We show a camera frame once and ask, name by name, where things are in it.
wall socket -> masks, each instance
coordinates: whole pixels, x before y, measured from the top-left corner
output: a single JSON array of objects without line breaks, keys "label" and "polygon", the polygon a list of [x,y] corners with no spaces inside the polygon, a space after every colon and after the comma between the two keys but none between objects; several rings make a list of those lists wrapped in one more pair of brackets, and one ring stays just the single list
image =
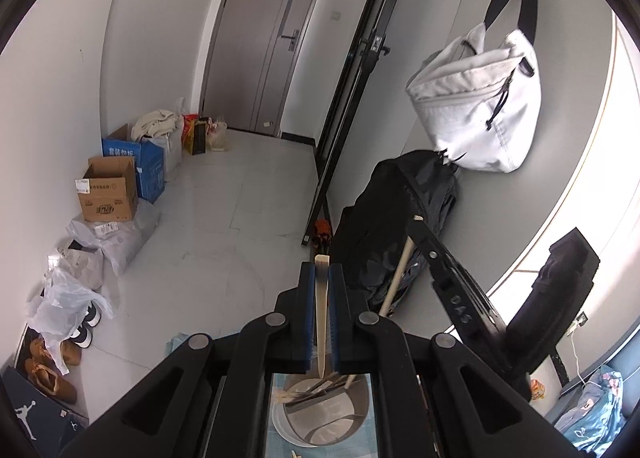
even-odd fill
[{"label": "wall socket", "polygon": [[569,337],[580,326],[584,326],[588,320],[589,319],[587,318],[587,314],[585,312],[580,312],[580,314],[571,322],[571,325],[567,328],[565,335]]}]

tiled floor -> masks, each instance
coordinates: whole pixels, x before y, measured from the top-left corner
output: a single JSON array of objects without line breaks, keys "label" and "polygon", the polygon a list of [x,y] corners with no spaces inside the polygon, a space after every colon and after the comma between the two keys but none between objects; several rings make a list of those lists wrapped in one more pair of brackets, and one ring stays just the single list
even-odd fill
[{"label": "tiled floor", "polygon": [[229,151],[185,155],[154,235],[103,294],[116,308],[72,370],[94,421],[164,357],[176,333],[237,332],[298,283],[317,177],[310,146],[228,131]]}]

checkered tablecloth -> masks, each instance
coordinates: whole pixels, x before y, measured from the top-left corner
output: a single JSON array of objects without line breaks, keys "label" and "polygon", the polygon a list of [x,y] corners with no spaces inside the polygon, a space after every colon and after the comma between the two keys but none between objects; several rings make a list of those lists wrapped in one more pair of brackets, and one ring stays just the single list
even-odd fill
[{"label": "checkered tablecloth", "polygon": [[[284,387],[285,375],[273,375],[273,387]],[[373,399],[371,398],[371,384],[369,384],[369,411],[362,427],[342,442],[323,447],[298,447],[290,444],[281,437],[273,427],[271,412],[269,415],[269,429],[267,433],[267,449],[265,458],[290,458],[294,450],[302,458],[378,458],[378,445],[376,443],[376,424],[373,415]]]}]

metal bolt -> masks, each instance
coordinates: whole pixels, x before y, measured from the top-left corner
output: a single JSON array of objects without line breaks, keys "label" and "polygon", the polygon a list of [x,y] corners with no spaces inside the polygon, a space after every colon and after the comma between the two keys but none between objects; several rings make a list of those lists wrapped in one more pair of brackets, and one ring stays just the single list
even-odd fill
[{"label": "metal bolt", "polygon": [[453,348],[456,344],[456,338],[449,333],[438,333],[436,335],[436,344],[440,348]]},{"label": "metal bolt", "polygon": [[375,312],[362,312],[358,319],[362,324],[372,325],[377,323],[380,317]]},{"label": "metal bolt", "polygon": [[287,318],[279,312],[271,312],[264,320],[269,326],[282,326]]},{"label": "metal bolt", "polygon": [[189,347],[192,350],[201,350],[209,346],[209,338],[202,333],[196,333],[189,337]]}]

white tote bag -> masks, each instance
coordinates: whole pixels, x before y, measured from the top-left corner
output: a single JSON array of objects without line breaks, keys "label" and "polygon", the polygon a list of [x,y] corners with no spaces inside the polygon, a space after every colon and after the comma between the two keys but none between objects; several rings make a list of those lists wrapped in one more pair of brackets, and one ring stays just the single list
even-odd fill
[{"label": "white tote bag", "polygon": [[508,1],[491,0],[484,22],[425,60],[406,86],[434,149],[467,169],[516,170],[538,121],[538,0],[522,0],[518,29],[484,51],[485,31]]}]

